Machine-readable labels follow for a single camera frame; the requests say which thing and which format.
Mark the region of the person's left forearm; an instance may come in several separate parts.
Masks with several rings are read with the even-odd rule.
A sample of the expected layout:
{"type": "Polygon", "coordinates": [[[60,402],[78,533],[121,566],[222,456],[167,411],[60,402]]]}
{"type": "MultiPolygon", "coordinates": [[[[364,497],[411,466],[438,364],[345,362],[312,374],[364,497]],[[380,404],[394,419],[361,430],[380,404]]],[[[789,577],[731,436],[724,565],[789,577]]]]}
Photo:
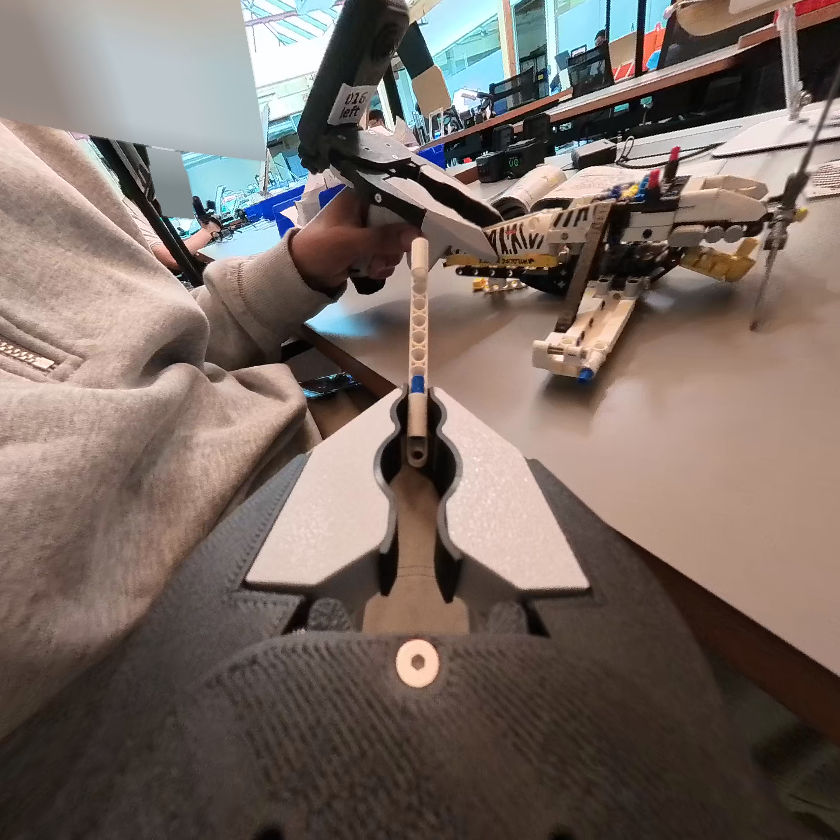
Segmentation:
{"type": "Polygon", "coordinates": [[[205,269],[192,297],[209,321],[211,347],[269,354],[344,294],[346,269],[331,277],[300,273],[292,255],[300,231],[293,227],[261,254],[216,260],[205,269]]]}

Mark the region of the wooden workbench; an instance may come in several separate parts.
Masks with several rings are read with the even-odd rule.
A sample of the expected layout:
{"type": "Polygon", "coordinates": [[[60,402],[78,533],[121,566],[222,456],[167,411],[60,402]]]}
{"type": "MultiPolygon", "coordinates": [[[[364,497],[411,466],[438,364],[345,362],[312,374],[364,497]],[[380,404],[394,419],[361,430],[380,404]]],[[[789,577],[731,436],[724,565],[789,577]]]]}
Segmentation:
{"type": "Polygon", "coordinates": [[[647,98],[659,91],[675,88],[686,83],[713,76],[725,70],[744,65],[753,57],[753,53],[766,45],[779,41],[778,34],[770,28],[747,34],[742,38],[743,45],[733,45],[681,62],[663,70],[650,71],[641,77],[622,80],[599,91],[573,97],[570,91],[563,91],[547,98],[525,104],[498,117],[476,126],[431,140],[419,147],[421,151],[432,149],[442,144],[458,143],[466,138],[491,131],[498,125],[512,124],[520,126],[525,118],[534,113],[546,112],[552,123],[567,123],[572,118],[607,107],[624,104],[634,99],[647,98]]]}

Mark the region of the silver monitor stand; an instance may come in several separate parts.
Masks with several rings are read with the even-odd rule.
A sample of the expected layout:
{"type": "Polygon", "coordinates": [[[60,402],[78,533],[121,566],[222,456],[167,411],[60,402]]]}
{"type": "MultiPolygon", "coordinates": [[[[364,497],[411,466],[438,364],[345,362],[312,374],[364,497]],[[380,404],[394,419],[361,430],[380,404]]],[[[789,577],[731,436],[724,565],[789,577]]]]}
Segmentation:
{"type": "Polygon", "coordinates": [[[838,2],[722,1],[701,2],[706,10],[676,11],[680,25],[692,35],[713,33],[762,21],[738,40],[743,68],[749,72],[745,104],[757,122],[746,126],[713,151],[714,158],[787,150],[813,137],[821,102],[831,102],[819,141],[838,140],[838,2]]]}

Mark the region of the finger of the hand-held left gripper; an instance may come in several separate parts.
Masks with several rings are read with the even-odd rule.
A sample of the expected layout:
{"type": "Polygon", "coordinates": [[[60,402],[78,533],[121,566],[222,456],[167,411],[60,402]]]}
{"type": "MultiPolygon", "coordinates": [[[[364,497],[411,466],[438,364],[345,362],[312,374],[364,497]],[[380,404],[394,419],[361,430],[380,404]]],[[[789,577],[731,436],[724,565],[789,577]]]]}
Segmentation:
{"type": "Polygon", "coordinates": [[[481,259],[495,256],[485,232],[489,227],[478,227],[450,213],[440,214],[418,205],[396,186],[396,167],[374,170],[344,162],[341,167],[333,165],[329,169],[360,199],[365,227],[411,225],[426,238],[430,259],[441,259],[454,252],[481,259]]]}
{"type": "Polygon", "coordinates": [[[396,186],[415,203],[436,213],[451,214],[480,228],[503,221],[500,212],[458,178],[422,156],[398,162],[396,186]]]}

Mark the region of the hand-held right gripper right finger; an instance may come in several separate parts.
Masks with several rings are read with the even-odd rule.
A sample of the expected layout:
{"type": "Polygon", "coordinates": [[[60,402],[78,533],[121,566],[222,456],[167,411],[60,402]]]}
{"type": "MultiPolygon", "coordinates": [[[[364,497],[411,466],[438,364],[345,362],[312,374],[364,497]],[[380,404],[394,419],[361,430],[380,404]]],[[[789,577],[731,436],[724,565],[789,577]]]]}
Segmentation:
{"type": "Polygon", "coordinates": [[[446,602],[578,595],[590,582],[529,462],[441,388],[429,393],[439,494],[434,572],[446,602]]]}

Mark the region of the zebra striped lego airplane model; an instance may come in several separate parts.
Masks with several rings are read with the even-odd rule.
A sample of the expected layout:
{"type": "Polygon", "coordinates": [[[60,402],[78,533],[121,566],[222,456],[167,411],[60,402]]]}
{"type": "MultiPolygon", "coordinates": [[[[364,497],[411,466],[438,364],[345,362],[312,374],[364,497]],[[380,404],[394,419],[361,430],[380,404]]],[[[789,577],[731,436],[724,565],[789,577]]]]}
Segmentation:
{"type": "Polygon", "coordinates": [[[803,146],[797,169],[781,194],[739,175],[680,173],[680,149],[647,169],[591,167],[564,182],[541,165],[535,176],[549,191],[517,188],[499,195],[505,218],[485,229],[492,257],[455,249],[444,266],[471,278],[474,291],[529,287],[560,299],[552,332],[532,345],[532,366],[578,382],[595,378],[629,322],[639,299],[681,267],[721,284],[736,284],[766,252],[755,304],[758,327],[763,296],[776,256],[792,224],[806,215],[800,195],[818,141],[838,127],[828,101],[793,120],[783,119],[781,148],[803,146]]]}

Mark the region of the black tripod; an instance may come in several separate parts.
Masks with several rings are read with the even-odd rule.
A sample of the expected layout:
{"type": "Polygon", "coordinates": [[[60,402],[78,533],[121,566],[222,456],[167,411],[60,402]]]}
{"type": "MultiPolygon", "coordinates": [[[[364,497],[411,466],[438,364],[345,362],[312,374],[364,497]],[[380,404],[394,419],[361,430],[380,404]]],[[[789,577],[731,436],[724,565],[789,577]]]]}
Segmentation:
{"type": "Polygon", "coordinates": [[[191,286],[201,286],[203,271],[184,245],[183,239],[176,233],[169,218],[163,215],[155,204],[151,170],[137,147],[133,143],[94,135],[90,140],[117,176],[126,197],[139,208],[153,231],[160,237],[177,266],[175,273],[191,286]]]}

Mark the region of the black power adapter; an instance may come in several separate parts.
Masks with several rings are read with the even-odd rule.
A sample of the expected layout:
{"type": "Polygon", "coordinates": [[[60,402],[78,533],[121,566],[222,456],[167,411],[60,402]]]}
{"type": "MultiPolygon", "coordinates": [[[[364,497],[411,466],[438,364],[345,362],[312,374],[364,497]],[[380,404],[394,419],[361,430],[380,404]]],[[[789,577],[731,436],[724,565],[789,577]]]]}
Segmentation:
{"type": "Polygon", "coordinates": [[[593,166],[614,165],[616,157],[616,142],[599,139],[574,148],[571,152],[571,164],[579,172],[593,166]]]}

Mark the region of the long white lego beam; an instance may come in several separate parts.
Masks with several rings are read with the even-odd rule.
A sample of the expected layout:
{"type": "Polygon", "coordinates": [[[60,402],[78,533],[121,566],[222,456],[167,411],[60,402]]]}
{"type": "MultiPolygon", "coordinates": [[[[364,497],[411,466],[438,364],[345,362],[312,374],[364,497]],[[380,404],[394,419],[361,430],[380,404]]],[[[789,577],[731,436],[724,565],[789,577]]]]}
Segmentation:
{"type": "Polygon", "coordinates": [[[428,274],[429,251],[424,237],[415,238],[411,250],[411,310],[408,347],[408,394],[406,415],[406,457],[410,466],[426,465],[427,363],[428,363],[428,274]]]}

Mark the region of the white plastic bag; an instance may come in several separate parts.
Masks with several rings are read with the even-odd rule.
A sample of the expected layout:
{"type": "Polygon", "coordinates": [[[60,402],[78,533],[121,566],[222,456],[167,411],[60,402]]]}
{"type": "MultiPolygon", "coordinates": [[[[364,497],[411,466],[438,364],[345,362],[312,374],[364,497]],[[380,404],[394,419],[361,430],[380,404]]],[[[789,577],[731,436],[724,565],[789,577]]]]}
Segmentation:
{"type": "Polygon", "coordinates": [[[302,227],[312,221],[344,187],[345,184],[330,169],[309,174],[303,192],[296,201],[298,225],[302,227]]]}

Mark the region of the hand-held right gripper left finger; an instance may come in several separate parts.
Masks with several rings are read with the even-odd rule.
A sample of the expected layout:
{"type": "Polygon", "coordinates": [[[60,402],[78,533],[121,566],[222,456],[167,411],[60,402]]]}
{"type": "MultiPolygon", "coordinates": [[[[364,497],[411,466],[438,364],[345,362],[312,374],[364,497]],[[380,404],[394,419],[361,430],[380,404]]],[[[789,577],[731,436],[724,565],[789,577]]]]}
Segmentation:
{"type": "Polygon", "coordinates": [[[383,461],[400,444],[394,390],[304,459],[245,582],[310,599],[371,599],[396,578],[396,504],[383,461]]]}

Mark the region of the black computer monitor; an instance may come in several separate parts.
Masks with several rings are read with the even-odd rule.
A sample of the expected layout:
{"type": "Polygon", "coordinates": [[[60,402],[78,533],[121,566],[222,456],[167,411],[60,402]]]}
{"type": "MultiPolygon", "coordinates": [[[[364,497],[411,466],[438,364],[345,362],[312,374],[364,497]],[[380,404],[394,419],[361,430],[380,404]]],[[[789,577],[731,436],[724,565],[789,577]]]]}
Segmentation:
{"type": "Polygon", "coordinates": [[[493,116],[508,113],[550,93],[549,72],[530,66],[508,79],[489,85],[490,109],[493,116]]]}

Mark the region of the black electronic device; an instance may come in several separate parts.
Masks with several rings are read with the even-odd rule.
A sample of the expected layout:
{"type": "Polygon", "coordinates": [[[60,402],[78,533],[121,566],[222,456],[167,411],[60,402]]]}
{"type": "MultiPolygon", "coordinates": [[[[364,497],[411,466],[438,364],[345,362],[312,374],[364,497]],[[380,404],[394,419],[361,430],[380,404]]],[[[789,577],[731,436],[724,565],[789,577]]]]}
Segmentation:
{"type": "Polygon", "coordinates": [[[523,120],[519,140],[510,124],[494,128],[490,151],[476,160],[478,181],[494,183],[519,178],[542,164],[551,145],[551,126],[550,116],[541,113],[523,120]]]}

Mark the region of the blue plastic bin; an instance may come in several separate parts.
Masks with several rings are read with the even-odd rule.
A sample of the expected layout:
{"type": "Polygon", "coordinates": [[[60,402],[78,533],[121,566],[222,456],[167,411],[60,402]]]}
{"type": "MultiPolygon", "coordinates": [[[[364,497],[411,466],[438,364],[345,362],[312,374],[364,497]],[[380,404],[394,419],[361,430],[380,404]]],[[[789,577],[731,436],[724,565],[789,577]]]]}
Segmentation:
{"type": "Polygon", "coordinates": [[[272,213],[281,237],[292,227],[302,228],[309,220],[308,206],[304,201],[306,186],[306,182],[301,182],[275,196],[272,213]]]}

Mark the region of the open instruction booklet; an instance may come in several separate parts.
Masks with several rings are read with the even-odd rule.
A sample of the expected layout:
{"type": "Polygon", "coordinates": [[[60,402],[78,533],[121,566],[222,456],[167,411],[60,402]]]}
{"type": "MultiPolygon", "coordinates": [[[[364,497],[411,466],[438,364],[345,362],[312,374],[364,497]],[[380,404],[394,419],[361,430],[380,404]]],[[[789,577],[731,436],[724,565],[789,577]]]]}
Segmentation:
{"type": "Polygon", "coordinates": [[[488,203],[505,219],[513,219],[551,208],[567,208],[587,203],[601,194],[610,195],[614,187],[621,192],[634,181],[624,168],[599,165],[582,171],[564,171],[552,164],[541,164],[499,192],[488,203]]]}

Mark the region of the person's left hand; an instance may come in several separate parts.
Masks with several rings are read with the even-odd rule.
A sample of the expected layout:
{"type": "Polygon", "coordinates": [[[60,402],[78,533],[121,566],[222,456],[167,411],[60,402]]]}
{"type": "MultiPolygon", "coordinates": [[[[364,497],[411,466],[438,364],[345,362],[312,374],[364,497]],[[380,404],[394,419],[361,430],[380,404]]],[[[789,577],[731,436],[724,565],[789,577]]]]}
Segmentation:
{"type": "Polygon", "coordinates": [[[334,293],[358,263],[367,277],[384,281],[421,236],[408,224],[365,227],[362,210],[355,192],[343,190],[292,236],[290,257],[310,288],[334,293]]]}

